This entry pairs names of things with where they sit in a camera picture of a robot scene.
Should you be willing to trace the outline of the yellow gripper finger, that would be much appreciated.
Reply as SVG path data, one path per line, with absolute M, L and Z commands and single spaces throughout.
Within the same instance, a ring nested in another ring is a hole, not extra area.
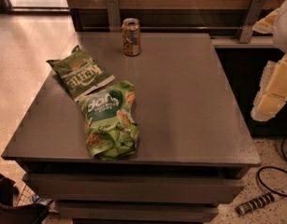
M 277 63 L 267 62 L 259 86 L 251 117 L 256 121 L 268 121 L 287 103 L 287 53 Z
M 268 13 L 252 26 L 252 30 L 260 34 L 273 34 L 279 11 L 280 10 L 276 8 Z

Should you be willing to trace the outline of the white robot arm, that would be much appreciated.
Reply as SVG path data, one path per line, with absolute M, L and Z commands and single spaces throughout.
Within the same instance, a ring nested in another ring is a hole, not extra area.
M 287 0 L 257 21 L 252 30 L 272 34 L 273 46 L 284 53 L 276 63 L 267 62 L 253 101 L 251 117 L 263 122 L 275 118 L 287 103 Z

